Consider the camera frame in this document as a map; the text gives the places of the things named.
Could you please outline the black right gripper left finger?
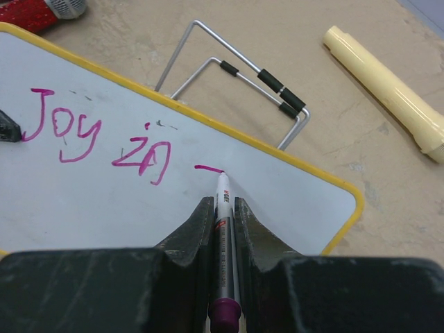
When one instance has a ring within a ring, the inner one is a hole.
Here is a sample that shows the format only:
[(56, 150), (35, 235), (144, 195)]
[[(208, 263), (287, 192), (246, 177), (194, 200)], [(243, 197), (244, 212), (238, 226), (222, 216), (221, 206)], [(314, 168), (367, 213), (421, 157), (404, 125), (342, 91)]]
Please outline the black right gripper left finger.
[(153, 248), (145, 295), (146, 332), (203, 332), (207, 318), (214, 198)]

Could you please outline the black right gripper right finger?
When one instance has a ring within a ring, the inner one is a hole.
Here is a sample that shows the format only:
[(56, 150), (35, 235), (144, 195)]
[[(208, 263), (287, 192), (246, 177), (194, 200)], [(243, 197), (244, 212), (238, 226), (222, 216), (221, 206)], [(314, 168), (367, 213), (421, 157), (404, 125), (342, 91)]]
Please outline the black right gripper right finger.
[(292, 250), (256, 217), (246, 199), (234, 200), (241, 305), (247, 332), (311, 332), (309, 259)]

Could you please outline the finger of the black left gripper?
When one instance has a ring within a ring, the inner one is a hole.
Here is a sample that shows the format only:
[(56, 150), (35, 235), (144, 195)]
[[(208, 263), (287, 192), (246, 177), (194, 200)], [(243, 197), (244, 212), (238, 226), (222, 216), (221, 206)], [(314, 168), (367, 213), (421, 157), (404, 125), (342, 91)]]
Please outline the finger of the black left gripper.
[(22, 131), (20, 126), (3, 110), (0, 110), (0, 141), (20, 142), (21, 140)]

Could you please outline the pink and white marker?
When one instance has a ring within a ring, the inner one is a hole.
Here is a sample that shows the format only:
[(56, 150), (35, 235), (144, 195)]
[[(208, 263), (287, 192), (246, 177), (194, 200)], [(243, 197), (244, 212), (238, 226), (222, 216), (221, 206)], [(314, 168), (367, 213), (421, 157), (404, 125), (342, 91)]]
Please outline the pink and white marker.
[(218, 178), (214, 210), (214, 268), (208, 316), (211, 332), (238, 332), (241, 316), (233, 197), (229, 178)]

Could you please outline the yellow framed whiteboard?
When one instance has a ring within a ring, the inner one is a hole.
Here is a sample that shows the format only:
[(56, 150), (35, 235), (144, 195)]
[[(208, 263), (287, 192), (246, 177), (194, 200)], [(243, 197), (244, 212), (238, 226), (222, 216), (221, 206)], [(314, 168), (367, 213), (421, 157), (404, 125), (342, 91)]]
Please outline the yellow framed whiteboard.
[(350, 183), (11, 24), (1, 25), (1, 252), (151, 247), (219, 170), (257, 218), (304, 255), (359, 219)]

